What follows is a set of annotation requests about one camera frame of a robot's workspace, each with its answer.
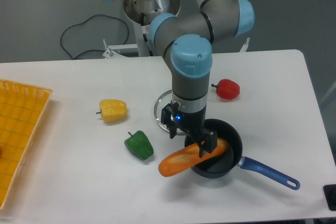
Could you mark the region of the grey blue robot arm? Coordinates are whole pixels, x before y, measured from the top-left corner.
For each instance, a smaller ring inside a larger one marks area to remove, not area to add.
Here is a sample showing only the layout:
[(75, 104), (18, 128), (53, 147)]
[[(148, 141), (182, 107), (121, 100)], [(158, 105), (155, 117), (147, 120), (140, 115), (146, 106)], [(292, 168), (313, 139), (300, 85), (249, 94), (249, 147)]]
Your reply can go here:
[(144, 42), (162, 56), (172, 75), (172, 102), (161, 113), (170, 137), (178, 130), (199, 147), (201, 155), (217, 146), (217, 134), (204, 126), (212, 44), (252, 29), (255, 14), (248, 0), (196, 0), (199, 12), (180, 19), (173, 0), (126, 0), (132, 2), (130, 18), (149, 27)]

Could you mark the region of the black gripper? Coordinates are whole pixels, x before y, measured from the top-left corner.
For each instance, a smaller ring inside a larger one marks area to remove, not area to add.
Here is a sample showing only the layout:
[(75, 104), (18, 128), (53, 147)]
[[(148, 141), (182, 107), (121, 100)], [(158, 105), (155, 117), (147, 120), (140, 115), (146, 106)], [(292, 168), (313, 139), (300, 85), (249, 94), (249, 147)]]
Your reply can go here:
[(199, 157), (212, 153), (217, 147), (217, 132), (204, 128), (206, 106), (198, 112), (186, 113), (179, 110), (177, 103), (167, 104), (161, 110), (161, 123), (169, 131), (170, 139), (177, 135), (177, 129), (186, 133), (199, 146)]

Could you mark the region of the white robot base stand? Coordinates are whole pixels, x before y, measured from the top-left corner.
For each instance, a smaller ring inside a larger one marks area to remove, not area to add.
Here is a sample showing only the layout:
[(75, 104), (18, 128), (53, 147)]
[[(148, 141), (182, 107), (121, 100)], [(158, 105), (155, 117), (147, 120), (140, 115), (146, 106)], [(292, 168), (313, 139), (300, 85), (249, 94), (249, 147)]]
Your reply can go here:
[(199, 11), (179, 17), (181, 0), (124, 0), (124, 12), (133, 23), (140, 56), (165, 56), (180, 36), (197, 34), (211, 44), (248, 32), (255, 23), (249, 0), (202, 0)]

